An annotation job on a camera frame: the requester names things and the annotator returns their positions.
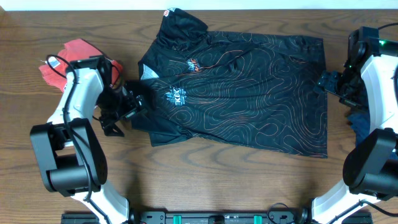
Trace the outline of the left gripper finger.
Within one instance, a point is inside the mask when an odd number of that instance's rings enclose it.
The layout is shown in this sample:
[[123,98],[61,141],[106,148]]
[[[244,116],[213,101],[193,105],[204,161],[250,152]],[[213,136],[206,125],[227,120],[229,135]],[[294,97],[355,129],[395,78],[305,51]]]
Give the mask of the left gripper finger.
[[108,137],[124,137],[124,133],[116,125],[117,120],[100,120],[104,135]]
[[147,103],[143,95],[127,96],[123,99],[120,118],[130,120],[140,113],[147,112]]

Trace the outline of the black orange patterned jersey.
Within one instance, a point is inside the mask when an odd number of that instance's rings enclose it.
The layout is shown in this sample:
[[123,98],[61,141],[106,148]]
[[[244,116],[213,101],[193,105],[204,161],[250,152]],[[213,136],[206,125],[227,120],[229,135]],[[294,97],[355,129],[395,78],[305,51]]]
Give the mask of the black orange patterned jersey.
[[130,87],[150,109],[131,126],[153,146],[204,138],[327,156],[327,95],[314,90],[326,69],[320,38],[210,31],[170,8],[138,66]]

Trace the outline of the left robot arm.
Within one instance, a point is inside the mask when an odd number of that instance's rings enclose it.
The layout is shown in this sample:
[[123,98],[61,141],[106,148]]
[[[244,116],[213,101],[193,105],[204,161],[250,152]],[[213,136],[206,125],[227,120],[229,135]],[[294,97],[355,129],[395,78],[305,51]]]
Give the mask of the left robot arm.
[[67,61],[48,55],[46,64],[67,67],[62,98],[45,124],[30,130],[30,141],[45,188],[81,202],[88,212],[67,212],[62,223],[140,223],[129,200],[108,180],[106,156],[92,128],[94,110],[106,136],[123,137],[120,120],[130,121],[146,113],[143,95],[129,90],[123,81],[113,86],[114,65],[103,55]]

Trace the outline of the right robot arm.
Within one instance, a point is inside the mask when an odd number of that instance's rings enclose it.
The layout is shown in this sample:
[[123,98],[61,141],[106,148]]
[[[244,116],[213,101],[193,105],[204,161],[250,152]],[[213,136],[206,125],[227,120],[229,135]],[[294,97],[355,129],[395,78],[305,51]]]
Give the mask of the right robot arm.
[[368,111],[369,134],[345,159],[343,178],[296,213],[294,223],[372,223],[362,212],[366,206],[395,216],[376,205],[397,196],[397,42],[380,38],[379,31],[353,31],[344,71],[323,72],[317,82],[316,92]]

